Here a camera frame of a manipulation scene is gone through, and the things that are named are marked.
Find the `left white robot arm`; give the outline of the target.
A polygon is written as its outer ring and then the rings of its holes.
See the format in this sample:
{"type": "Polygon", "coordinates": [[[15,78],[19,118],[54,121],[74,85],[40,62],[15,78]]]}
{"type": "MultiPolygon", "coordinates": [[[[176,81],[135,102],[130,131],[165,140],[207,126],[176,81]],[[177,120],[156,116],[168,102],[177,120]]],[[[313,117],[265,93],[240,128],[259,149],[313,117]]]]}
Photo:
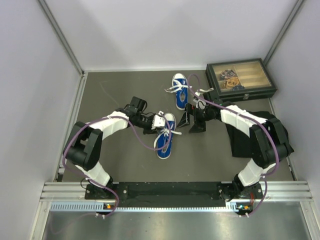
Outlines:
{"type": "Polygon", "coordinates": [[[113,179],[100,163],[103,140],[127,128],[135,130],[134,127],[138,127],[144,134],[154,134],[170,126],[161,111],[144,114],[146,106],[145,100],[134,96],[125,107],[117,108],[105,117],[88,123],[76,122],[63,150],[63,166],[73,164],[98,195],[104,199],[111,197],[113,179]]]}

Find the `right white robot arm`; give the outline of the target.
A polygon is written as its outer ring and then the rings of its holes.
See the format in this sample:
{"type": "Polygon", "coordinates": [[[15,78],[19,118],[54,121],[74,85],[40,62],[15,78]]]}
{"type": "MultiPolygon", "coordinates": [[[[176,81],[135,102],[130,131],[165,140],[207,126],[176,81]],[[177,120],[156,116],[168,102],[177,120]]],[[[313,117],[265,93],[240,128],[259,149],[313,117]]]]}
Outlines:
{"type": "Polygon", "coordinates": [[[219,120],[243,133],[249,141],[250,160],[232,180],[230,199],[235,196],[245,198],[261,177],[266,176],[270,170],[275,170],[281,160],[294,152],[287,130],[274,116],[263,118],[232,103],[216,104],[207,101],[205,106],[188,103],[177,126],[182,128],[189,125],[190,117],[193,117],[190,133],[205,132],[208,121],[219,120]]]}

